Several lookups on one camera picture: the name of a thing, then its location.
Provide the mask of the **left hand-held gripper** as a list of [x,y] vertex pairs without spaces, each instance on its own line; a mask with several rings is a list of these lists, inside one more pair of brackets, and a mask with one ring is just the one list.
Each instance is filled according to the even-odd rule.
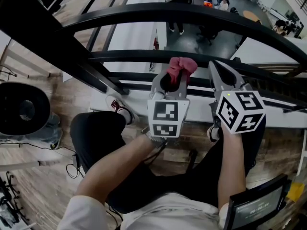
[[187,76],[180,74],[171,84],[167,96],[161,80],[167,72],[157,74],[151,86],[152,99],[147,101],[148,123],[151,135],[160,138],[178,138],[185,121],[190,100],[187,95]]

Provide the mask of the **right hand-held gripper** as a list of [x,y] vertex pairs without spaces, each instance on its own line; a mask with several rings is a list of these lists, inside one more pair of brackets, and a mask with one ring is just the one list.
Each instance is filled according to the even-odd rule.
[[216,100],[210,104],[213,126],[221,124],[231,134],[255,131],[265,117],[265,105],[258,91],[229,65],[221,61],[210,61],[210,81]]

